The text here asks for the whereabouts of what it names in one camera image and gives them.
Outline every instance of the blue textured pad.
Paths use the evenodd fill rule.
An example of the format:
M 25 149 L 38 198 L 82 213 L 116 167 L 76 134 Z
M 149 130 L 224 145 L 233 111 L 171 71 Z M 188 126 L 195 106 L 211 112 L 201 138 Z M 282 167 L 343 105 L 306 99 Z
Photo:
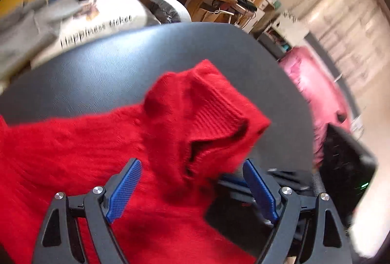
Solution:
M 243 165 L 243 175 L 263 217 L 272 224 L 276 223 L 279 216 L 276 212 L 275 198 L 249 160 Z
M 141 172 L 141 161 L 135 160 L 110 197 L 110 207 L 106 215 L 108 223 L 112 223 L 122 216 L 127 202 L 141 178 Z

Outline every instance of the gray cloth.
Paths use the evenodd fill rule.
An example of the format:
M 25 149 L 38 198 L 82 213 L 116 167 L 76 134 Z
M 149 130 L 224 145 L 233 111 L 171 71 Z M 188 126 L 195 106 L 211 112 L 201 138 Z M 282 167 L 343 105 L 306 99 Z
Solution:
M 81 9 L 78 0 L 24 3 L 0 19 L 0 80 L 18 72 L 58 37 L 61 21 Z

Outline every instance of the black cushion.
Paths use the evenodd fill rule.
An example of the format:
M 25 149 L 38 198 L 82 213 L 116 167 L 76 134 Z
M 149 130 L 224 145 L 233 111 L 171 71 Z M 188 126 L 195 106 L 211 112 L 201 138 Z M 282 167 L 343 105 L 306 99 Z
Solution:
M 140 102 L 157 77 L 209 59 L 272 120 L 251 156 L 263 168 L 310 171 L 313 127 L 306 101 L 255 39 L 219 23 L 175 23 L 118 33 L 52 59 L 0 96 L 8 124 L 106 112 Z

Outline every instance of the pink blanket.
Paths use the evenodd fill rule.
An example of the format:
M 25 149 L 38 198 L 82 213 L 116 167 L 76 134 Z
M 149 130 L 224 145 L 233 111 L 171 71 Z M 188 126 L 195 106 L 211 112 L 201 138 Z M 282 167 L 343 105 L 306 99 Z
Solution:
M 294 47 L 279 65 L 309 103 L 314 124 L 314 162 L 322 161 L 322 144 L 328 123 L 350 132 L 348 103 L 306 47 Z

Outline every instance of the wooden table leg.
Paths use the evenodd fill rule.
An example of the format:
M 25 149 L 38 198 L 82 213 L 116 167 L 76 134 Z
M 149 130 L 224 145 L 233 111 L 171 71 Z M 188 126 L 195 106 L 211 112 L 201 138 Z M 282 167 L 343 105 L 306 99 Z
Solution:
M 191 0 L 190 1 L 190 3 L 187 6 L 187 10 L 190 13 L 191 17 L 198 11 L 202 2 L 203 2 L 203 0 Z

